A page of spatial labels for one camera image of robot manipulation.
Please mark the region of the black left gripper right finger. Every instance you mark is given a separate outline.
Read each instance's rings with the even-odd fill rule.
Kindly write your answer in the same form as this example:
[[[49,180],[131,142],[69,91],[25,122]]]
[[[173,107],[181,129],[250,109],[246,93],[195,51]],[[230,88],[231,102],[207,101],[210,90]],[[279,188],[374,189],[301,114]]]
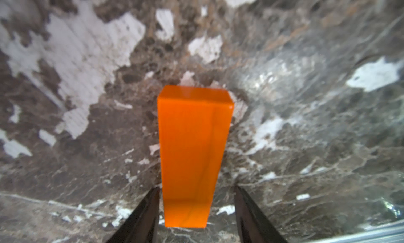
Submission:
[[[245,189],[235,186],[237,230],[242,243],[287,243]]]

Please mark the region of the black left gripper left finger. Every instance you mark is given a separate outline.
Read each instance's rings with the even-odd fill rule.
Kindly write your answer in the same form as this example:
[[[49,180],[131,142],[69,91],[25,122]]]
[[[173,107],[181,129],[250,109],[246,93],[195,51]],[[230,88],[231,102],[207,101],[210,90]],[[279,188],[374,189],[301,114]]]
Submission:
[[[155,243],[160,188],[152,188],[107,243]]]

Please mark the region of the orange wooden block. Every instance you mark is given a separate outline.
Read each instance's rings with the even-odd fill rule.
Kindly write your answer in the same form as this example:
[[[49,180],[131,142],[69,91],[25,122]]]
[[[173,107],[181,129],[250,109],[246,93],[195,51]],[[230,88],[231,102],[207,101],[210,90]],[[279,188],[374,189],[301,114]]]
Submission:
[[[224,89],[168,85],[157,99],[167,228],[205,228],[235,104]]]

